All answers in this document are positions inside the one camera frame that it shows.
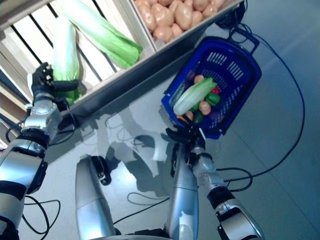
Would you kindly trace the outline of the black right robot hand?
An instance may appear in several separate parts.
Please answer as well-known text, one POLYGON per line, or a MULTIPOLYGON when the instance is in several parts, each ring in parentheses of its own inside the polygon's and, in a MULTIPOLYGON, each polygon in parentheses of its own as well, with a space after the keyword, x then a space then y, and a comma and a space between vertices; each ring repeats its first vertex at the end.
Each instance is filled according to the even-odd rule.
POLYGON ((198 128, 195 125, 183 127, 181 125, 174 124, 173 126, 175 129, 165 129, 166 134, 170 139, 178 143, 205 148, 206 137, 201 128, 198 128))

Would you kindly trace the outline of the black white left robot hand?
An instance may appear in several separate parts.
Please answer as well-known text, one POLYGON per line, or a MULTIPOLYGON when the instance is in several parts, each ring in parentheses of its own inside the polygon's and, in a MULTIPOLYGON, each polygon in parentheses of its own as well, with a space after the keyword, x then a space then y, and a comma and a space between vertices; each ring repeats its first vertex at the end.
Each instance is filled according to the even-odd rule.
POLYGON ((48 62, 43 62, 31 74, 31 92, 33 97, 40 94, 49 94, 74 91, 79 87, 79 81, 73 80, 54 80, 53 69, 48 62))

